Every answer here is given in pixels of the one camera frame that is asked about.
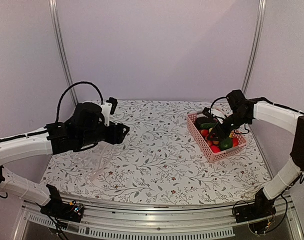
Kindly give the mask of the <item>clear zip top bag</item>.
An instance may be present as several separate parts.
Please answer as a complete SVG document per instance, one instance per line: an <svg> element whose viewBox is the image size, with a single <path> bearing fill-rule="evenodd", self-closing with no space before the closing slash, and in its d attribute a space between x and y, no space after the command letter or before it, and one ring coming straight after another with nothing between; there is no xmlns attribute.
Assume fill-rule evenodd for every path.
<svg viewBox="0 0 304 240"><path fill-rule="evenodd" d="M80 163L87 184L94 181L108 169L113 157L115 146L100 142L94 148L79 152L75 155Z"/></svg>

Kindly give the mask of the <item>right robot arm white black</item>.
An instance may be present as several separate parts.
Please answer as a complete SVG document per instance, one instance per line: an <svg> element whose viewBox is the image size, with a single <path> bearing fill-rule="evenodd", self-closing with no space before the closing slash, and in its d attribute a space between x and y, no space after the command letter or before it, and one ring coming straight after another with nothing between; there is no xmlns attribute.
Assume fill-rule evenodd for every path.
<svg viewBox="0 0 304 240"><path fill-rule="evenodd" d="M232 114L216 123L208 139L222 142L233 130L254 120L264 121L288 135L270 133L272 140L284 143L280 150L289 152L289 159L274 178L262 188L263 198L269 201L291 188L296 181L304 182L304 112L285 105L269 101L265 97L247 99L240 89L233 90L225 96Z"/></svg>

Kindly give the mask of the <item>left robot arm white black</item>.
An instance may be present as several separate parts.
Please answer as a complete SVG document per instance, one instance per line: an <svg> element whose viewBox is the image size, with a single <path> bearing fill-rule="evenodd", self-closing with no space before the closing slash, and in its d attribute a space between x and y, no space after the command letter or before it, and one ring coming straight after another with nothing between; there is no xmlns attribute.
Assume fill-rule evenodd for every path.
<svg viewBox="0 0 304 240"><path fill-rule="evenodd" d="M65 122L57 120L32 132L0 138L0 192L46 206L55 217L63 216L66 206L55 187L18 176L5 168L5 164L41 155L81 152L99 142L121 144L130 128L110 120L115 108L110 102L102 105L79 103Z"/></svg>

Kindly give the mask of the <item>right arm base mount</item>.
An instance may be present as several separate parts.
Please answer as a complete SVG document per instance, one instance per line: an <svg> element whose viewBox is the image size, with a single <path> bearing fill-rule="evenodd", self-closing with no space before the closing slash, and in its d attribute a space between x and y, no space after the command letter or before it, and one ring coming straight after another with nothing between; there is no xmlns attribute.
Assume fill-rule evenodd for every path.
<svg viewBox="0 0 304 240"><path fill-rule="evenodd" d="M267 199L263 189L260 189L255 194L255 201L253 203L247 203L244 200L236 202L232 208L232 214L237 223L271 217L271 220L251 223L249 227L250 230L257 235L266 234L275 218L276 208L274 203L275 200Z"/></svg>

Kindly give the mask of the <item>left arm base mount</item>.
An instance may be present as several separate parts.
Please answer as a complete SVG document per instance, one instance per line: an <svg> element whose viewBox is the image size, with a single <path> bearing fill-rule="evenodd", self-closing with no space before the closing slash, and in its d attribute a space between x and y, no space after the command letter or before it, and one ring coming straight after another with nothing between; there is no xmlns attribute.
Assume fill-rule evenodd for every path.
<svg viewBox="0 0 304 240"><path fill-rule="evenodd" d="M70 203L64 203L56 187L47 184L50 201L40 206L40 212L44 215L54 217L59 220L67 220L80 223L83 218L84 205L73 200Z"/></svg>

